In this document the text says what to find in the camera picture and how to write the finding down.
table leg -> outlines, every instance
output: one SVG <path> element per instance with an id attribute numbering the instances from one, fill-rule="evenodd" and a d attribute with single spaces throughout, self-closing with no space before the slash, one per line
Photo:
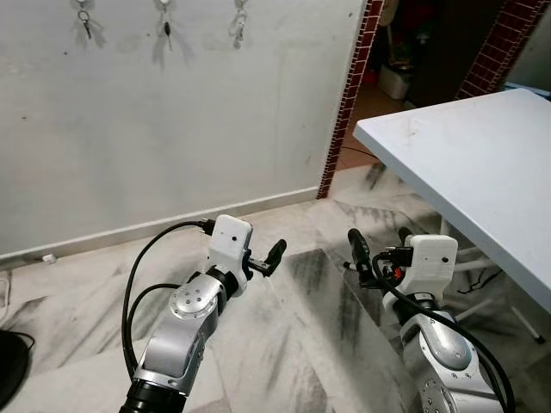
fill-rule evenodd
<path id="1" fill-rule="evenodd" d="M 478 303 L 477 305 L 473 305 L 468 310 L 465 310 L 464 312 L 461 312 L 455 316 L 455 320 L 457 320 L 457 323 L 460 321 L 463 321 L 465 318 L 472 316 L 475 312 L 482 310 L 485 307 L 488 307 L 491 303 L 494 302 L 494 299 L 485 299 L 481 303 Z"/>
<path id="2" fill-rule="evenodd" d="M 460 273 L 463 271 L 470 271 L 473 269 L 483 269 L 497 267 L 496 263 L 490 258 L 479 258 L 478 260 L 469 262 L 459 262 L 455 265 L 454 273 Z"/>
<path id="3" fill-rule="evenodd" d="M 461 256 L 467 256 L 469 254 L 473 254 L 475 252 L 480 252 L 480 248 L 479 247 L 471 247 L 471 248 L 466 248 L 464 250 L 458 250 L 457 251 L 457 257 L 461 257 Z"/>
<path id="4" fill-rule="evenodd" d="M 524 326 L 524 328 L 530 333 L 530 335 L 536 340 L 538 344 L 543 344 L 545 342 L 545 338 L 537 332 L 537 330 L 532 327 L 532 324 L 529 323 L 529 321 L 526 319 L 525 316 L 514 306 L 510 305 L 511 310 L 513 311 L 513 314 L 517 316 L 518 321 L 521 322 L 521 324 Z"/>
<path id="5" fill-rule="evenodd" d="M 442 217 L 440 221 L 440 235 L 449 235 L 449 222 Z"/>

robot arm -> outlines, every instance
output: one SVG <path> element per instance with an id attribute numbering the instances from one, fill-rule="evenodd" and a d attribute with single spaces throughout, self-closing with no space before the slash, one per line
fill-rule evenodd
<path id="1" fill-rule="evenodd" d="M 349 240 L 361 285 L 383 288 L 374 277 L 371 266 L 365 266 L 365 257 L 363 262 L 356 260 L 360 254 L 354 250 L 360 249 L 365 239 L 358 230 L 350 230 Z M 440 311 L 438 305 L 444 288 L 451 282 L 456 252 L 457 242 L 453 238 L 409 236 L 403 247 L 390 247 L 384 253 L 386 264 L 382 275 L 407 298 L 453 322 L 453 318 L 446 311 Z M 473 344 L 451 328 L 415 311 L 398 300 L 394 293 L 388 290 L 383 293 L 385 310 L 394 311 L 402 326 L 400 337 L 404 345 L 404 363 L 418 387 L 423 411 L 502 413 L 493 389 L 480 373 L 479 357 Z"/>
<path id="2" fill-rule="evenodd" d="M 280 240 L 261 262 L 251 258 L 251 224 L 220 215 L 214 225 L 208 270 L 192 275 L 169 298 L 163 319 L 147 344 L 121 413 L 180 413 L 191 392 L 207 339 L 231 297 L 252 278 L 249 268 L 270 276 L 286 249 Z"/>

wire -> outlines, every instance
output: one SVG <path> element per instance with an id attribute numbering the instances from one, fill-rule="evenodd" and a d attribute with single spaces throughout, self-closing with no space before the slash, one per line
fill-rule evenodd
<path id="1" fill-rule="evenodd" d="M 507 373 L 501 367 L 501 365 L 499 364 L 499 361 L 495 358 L 492 352 L 488 350 L 488 348 L 486 348 L 486 346 L 482 344 L 482 342 L 480 342 L 475 336 L 473 336 L 471 333 L 463 329 L 459 324 L 456 324 L 453 321 L 448 320 L 447 318 L 441 316 L 440 314 L 437 314 L 433 311 L 423 308 L 421 305 L 415 303 L 414 301 L 406 297 L 403 293 L 401 293 L 396 288 L 394 288 L 387 280 L 385 280 L 385 277 L 381 274 L 381 269 L 379 268 L 379 261 L 384 260 L 387 257 L 388 257 L 387 254 L 381 253 L 373 258 L 372 267 L 373 267 L 373 270 L 375 271 L 375 276 L 377 277 L 377 280 L 389 292 L 391 292 L 397 299 L 408 304 L 410 307 L 414 308 L 416 311 L 420 312 L 421 314 L 424 314 L 426 317 L 430 317 L 433 320 L 436 320 L 437 322 L 444 324 L 446 327 L 448 327 L 449 329 L 452 329 L 457 334 L 460 334 L 461 336 L 465 337 L 476 348 L 478 348 L 478 350 L 482 353 L 482 355 L 487 358 L 487 361 L 489 362 L 487 365 L 488 366 L 492 365 L 493 368 L 498 373 L 498 376 L 501 380 L 501 385 L 505 390 L 506 401 L 504 400 L 503 394 L 498 385 L 493 389 L 496 393 L 496 397 L 498 398 L 499 403 L 501 404 L 502 409 L 507 413 L 514 413 L 515 412 L 515 395 L 511 387 L 511 382 L 507 377 Z M 486 372 L 490 377 L 490 382 L 497 384 L 498 382 L 495 379 L 495 377 L 492 378 L 492 375 L 493 375 L 492 369 L 487 368 Z"/>
<path id="2" fill-rule="evenodd" d="M 31 341 L 31 345 L 27 347 L 27 351 L 31 351 L 31 348 L 33 348 L 34 344 L 36 343 L 36 340 L 30 334 L 20 333 L 19 331 L 10 331 L 10 333 L 16 334 L 18 336 L 26 337 L 27 339 L 29 339 Z"/>
<path id="3" fill-rule="evenodd" d="M 366 151 L 362 151 L 361 149 L 351 148 L 350 146 L 341 146 L 341 149 L 348 149 L 349 151 L 360 152 L 360 153 L 363 153 L 364 155 L 368 155 L 368 156 L 370 156 L 370 157 L 374 157 L 375 159 L 379 159 L 379 158 L 376 157 L 373 153 L 369 153 L 369 152 L 366 152 Z"/>
<path id="4" fill-rule="evenodd" d="M 180 286 L 178 284 L 155 284 L 154 286 L 150 286 L 146 288 L 144 291 L 142 291 L 139 296 L 136 298 L 136 300 L 133 302 L 132 307 L 130 308 L 130 312 L 128 313 L 128 320 L 127 320 L 127 327 L 128 327 L 128 339 L 130 342 L 132 342 L 132 321 L 134 319 L 134 313 L 136 312 L 136 309 L 138 308 L 139 302 L 151 291 L 158 290 L 159 288 L 172 288 L 176 289 Z"/>
<path id="5" fill-rule="evenodd" d="M 130 301 L 130 291 L 132 290 L 132 283 L 134 277 L 136 276 L 136 270 L 138 269 L 139 262 L 144 257 L 145 253 L 162 237 L 164 237 L 169 232 L 183 228 L 184 226 L 202 226 L 201 221 L 184 221 L 178 224 L 169 226 L 165 230 L 157 234 L 147 245 L 139 252 L 132 269 L 130 270 L 130 275 L 128 276 L 127 289 L 124 292 L 124 300 L 122 302 L 122 320 L 121 320 L 121 338 L 122 338 L 122 353 L 124 354 L 124 361 L 127 365 L 128 374 L 130 378 L 134 376 L 138 362 L 136 361 L 136 354 L 132 346 L 131 335 L 129 334 L 129 328 L 127 325 L 127 315 L 128 315 L 128 302 Z"/>
<path id="6" fill-rule="evenodd" d="M 464 291 L 457 290 L 457 292 L 459 294 L 470 294 L 473 291 L 481 290 L 482 288 L 487 286 L 494 278 L 496 278 L 498 275 L 503 273 L 503 269 L 500 269 L 497 273 L 490 275 L 488 278 L 486 278 L 484 281 L 481 282 L 482 275 L 485 273 L 485 271 L 486 271 L 486 268 L 480 271 L 478 280 L 473 284 L 471 284 L 470 286 L 468 286 L 468 290 L 464 290 Z"/>

white table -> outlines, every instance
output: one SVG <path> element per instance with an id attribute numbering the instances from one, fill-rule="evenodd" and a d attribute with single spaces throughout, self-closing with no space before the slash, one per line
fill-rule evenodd
<path id="1" fill-rule="evenodd" d="M 515 89 L 360 120 L 354 136 L 551 312 L 551 103 Z"/>

white plug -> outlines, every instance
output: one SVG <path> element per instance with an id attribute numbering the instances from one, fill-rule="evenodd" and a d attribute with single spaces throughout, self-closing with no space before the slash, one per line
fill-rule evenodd
<path id="1" fill-rule="evenodd" d="M 58 260 L 58 257 L 56 257 L 54 254 L 46 254 L 42 257 L 43 262 L 47 262 L 48 264 L 54 264 Z"/>

